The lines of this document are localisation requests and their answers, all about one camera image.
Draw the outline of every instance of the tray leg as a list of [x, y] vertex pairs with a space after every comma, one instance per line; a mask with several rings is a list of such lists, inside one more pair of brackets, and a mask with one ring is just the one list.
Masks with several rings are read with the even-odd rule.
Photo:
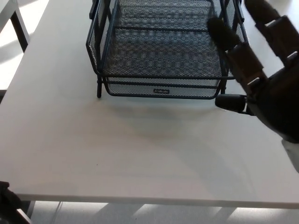
[[97, 97], [101, 98], [102, 97], [102, 78], [98, 75], [98, 88], [97, 88]]
[[225, 90], [226, 90], [226, 82], [227, 80], [221, 80], [221, 91], [220, 91], [220, 94], [225, 94]]

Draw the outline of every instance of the black robotic finger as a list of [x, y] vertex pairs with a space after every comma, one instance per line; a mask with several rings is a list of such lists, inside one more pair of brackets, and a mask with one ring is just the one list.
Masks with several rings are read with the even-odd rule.
[[207, 22], [207, 29], [215, 45], [222, 51], [232, 50], [241, 43], [239, 36], [225, 26], [222, 19], [210, 18]]
[[280, 17], [279, 13], [265, 0], [245, 0], [245, 6], [256, 23], [267, 24]]
[[223, 52], [237, 82], [248, 95], [254, 96], [267, 77], [249, 44], [242, 43], [239, 36], [219, 18], [209, 19], [207, 28], [215, 45]]
[[289, 18], [280, 16], [265, 0], [245, 0], [245, 6], [275, 55], [291, 66], [299, 57], [299, 34]]

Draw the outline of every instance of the floor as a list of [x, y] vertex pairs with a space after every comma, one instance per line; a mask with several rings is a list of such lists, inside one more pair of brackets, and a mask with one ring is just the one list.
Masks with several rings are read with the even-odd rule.
[[[49, 0], [18, 0], [21, 14], [31, 37]], [[299, 29], [298, 0], [269, 0], [282, 14], [287, 14]], [[246, 11], [246, 30], [253, 49], [269, 52], [260, 60], [273, 60], [265, 68], [271, 75], [282, 67], [281, 62], [266, 45], [258, 44], [261, 38], [253, 32], [254, 24]], [[0, 34], [0, 89], [6, 89], [21, 61], [22, 50], [9, 22]], [[294, 224], [298, 223], [299, 210], [219, 208], [115, 203], [36, 202], [32, 218], [35, 224]]]

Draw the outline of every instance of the mesh tray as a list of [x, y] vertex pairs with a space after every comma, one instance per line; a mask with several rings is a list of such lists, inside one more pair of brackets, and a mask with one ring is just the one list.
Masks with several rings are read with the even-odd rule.
[[233, 77], [206, 22], [212, 16], [223, 17], [246, 40], [235, 4], [116, 0], [109, 7], [102, 0], [87, 45], [94, 70], [115, 96], [214, 98]]

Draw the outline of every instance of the sunlight on floor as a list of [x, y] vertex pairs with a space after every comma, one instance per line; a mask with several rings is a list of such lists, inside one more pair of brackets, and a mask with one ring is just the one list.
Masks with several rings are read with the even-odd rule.
[[148, 212], [153, 211], [155, 208], [159, 207], [157, 204], [144, 204], [140, 209], [138, 209], [133, 216], [142, 216]]
[[[20, 7], [27, 31], [32, 37], [49, 0], [37, 0]], [[9, 21], [0, 33], [0, 90], [8, 88], [21, 62], [23, 52]]]
[[237, 208], [228, 218], [229, 221], [237, 221], [241, 219], [250, 219], [270, 222], [271, 220], [277, 219], [280, 215], [285, 212], [284, 209], [254, 209], [254, 208]]

